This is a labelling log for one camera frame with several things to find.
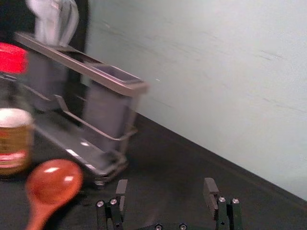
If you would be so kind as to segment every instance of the screw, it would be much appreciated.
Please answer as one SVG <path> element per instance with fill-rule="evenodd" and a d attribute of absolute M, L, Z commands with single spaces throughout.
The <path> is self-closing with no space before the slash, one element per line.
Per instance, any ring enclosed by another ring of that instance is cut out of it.
<path fill-rule="evenodd" d="M 221 197 L 219 198 L 219 201 L 220 201 L 220 202 L 225 202 L 226 199 L 225 199 L 224 197 L 221 196 Z"/>
<path fill-rule="evenodd" d="M 181 225 L 179 226 L 179 229 L 180 229 L 180 230 L 186 230 L 186 229 L 187 229 L 187 226 L 186 226 L 185 224 L 181 224 Z"/>
<path fill-rule="evenodd" d="M 240 201 L 239 201 L 237 198 L 233 198 L 233 199 L 232 199 L 232 203 L 234 203 L 234 204 L 239 204 Z"/>
<path fill-rule="evenodd" d="M 101 207 L 102 205 L 104 205 L 104 202 L 102 200 L 97 202 L 97 207 Z"/>
<path fill-rule="evenodd" d="M 162 226 L 161 226 L 160 224 L 158 224 L 158 225 L 155 226 L 154 229 L 155 229 L 155 230 L 162 230 Z"/>
<path fill-rule="evenodd" d="M 117 200 L 116 200 L 116 199 L 112 199 L 110 203 L 111 203 L 112 205 L 114 205 L 114 204 L 117 203 Z"/>

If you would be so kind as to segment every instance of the orange spoon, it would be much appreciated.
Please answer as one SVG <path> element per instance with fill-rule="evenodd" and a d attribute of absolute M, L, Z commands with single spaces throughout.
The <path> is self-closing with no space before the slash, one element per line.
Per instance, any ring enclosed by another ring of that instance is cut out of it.
<path fill-rule="evenodd" d="M 50 216 L 79 192 L 83 175 L 80 167 L 68 160 L 40 164 L 26 182 L 31 218 L 26 230 L 41 230 Z"/>

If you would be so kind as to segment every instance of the glass jar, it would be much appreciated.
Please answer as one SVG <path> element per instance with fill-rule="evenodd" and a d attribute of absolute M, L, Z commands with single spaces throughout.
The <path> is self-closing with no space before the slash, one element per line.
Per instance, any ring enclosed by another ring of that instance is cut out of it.
<path fill-rule="evenodd" d="M 30 165 L 33 119 L 23 84 L 26 51 L 0 43 L 0 177 L 24 172 Z"/>

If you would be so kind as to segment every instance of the jar lid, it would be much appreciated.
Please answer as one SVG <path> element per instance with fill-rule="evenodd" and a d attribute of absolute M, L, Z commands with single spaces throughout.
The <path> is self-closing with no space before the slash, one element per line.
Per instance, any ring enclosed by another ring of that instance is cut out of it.
<path fill-rule="evenodd" d="M 0 43 L 0 71 L 23 73 L 26 70 L 27 52 L 17 46 Z"/>

